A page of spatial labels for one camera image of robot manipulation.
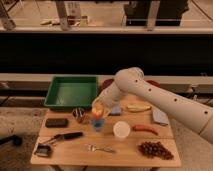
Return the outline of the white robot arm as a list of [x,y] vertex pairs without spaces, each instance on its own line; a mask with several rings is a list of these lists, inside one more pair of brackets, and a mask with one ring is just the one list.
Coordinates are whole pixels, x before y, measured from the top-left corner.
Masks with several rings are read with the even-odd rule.
[[92,109],[100,110],[99,116],[106,117],[126,93],[144,98],[213,144],[213,107],[151,85],[138,67],[118,71],[114,82],[93,101]]

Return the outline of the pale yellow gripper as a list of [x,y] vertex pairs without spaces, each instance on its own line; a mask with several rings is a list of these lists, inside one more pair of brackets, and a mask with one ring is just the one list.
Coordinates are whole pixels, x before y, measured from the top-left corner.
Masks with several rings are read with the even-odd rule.
[[103,102],[99,99],[99,98],[96,98],[93,103],[92,103],[92,108],[93,107],[100,107],[103,109],[103,117],[107,117],[110,110],[103,104]]

